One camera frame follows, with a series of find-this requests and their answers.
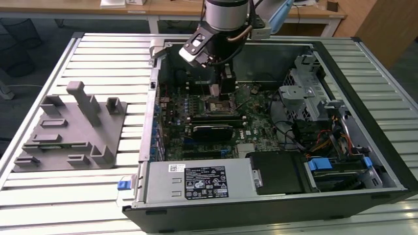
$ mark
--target wooden desk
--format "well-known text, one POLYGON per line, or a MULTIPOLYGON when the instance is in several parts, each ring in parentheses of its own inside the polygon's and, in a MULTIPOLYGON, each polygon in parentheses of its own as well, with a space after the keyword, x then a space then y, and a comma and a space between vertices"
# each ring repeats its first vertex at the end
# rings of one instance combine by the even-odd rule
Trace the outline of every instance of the wooden desk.
MULTIPOLYGON (((150 33, 158 33, 158 20, 197 21, 199 0, 148 0, 145 5, 100 9, 100 0, 0 0, 0 17, 52 19, 146 20, 150 33)), ((345 14, 320 10, 313 6, 292 9, 287 23, 325 24, 321 36, 331 37, 345 14)))
MULTIPOLYGON (((201 1, 200 0, 150 0, 148 14, 153 15, 153 21, 157 20, 200 20, 201 1)), ((285 23, 325 24, 321 32, 323 37, 331 37, 337 28, 339 22, 345 18, 343 11, 332 12, 320 10, 315 6, 293 8, 285 19, 285 23)))

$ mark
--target cardboard box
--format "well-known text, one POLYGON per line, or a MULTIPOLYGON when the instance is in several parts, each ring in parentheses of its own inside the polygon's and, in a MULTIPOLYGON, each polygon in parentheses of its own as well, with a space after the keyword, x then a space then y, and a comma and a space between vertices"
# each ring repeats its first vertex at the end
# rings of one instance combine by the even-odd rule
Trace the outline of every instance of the cardboard box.
POLYGON ((144 5, 145 2, 146 0, 125 0, 125 3, 132 5, 144 5))

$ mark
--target circuit board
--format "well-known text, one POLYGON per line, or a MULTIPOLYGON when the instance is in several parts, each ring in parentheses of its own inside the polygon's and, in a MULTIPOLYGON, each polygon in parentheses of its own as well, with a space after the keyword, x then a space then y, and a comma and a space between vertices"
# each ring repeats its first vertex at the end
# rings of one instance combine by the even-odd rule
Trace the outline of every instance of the circuit board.
POLYGON ((236 145, 249 143, 255 151, 279 150, 276 134, 272 129, 265 109, 272 91, 259 91, 255 84, 240 84, 228 101, 217 102, 209 95, 189 95, 185 88, 168 90, 162 97, 162 133, 165 143, 165 161, 212 159, 211 153, 220 153, 216 158, 237 158, 236 145), (205 115, 236 115, 244 119, 243 128, 233 128, 232 138, 223 142, 193 143, 187 137, 189 131, 187 118, 205 115), (184 157, 199 153, 199 157, 184 157))

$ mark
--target blue latch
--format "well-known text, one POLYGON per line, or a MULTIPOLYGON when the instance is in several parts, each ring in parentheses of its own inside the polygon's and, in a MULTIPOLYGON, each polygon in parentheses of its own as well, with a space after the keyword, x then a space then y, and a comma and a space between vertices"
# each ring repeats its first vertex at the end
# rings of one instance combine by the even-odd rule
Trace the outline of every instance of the blue latch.
POLYGON ((130 190, 130 180, 128 181, 118 181, 117 183, 117 191, 130 190))
POLYGON ((372 167, 372 162, 371 162, 369 157, 363 157, 363 161, 365 163, 367 168, 372 167))
POLYGON ((313 158, 307 162, 308 168, 313 170, 329 170, 332 169, 331 162, 328 158, 313 158))

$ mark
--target barcode sticker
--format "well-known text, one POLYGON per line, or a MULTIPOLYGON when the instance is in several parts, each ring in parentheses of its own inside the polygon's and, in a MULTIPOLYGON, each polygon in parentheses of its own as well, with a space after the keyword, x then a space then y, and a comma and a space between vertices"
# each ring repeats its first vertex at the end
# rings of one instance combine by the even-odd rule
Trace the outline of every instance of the barcode sticker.
POLYGON ((185 164, 169 164, 168 172, 184 172, 185 164))
POLYGON ((132 14, 144 14, 146 13, 145 11, 128 11, 128 13, 132 13, 132 14))

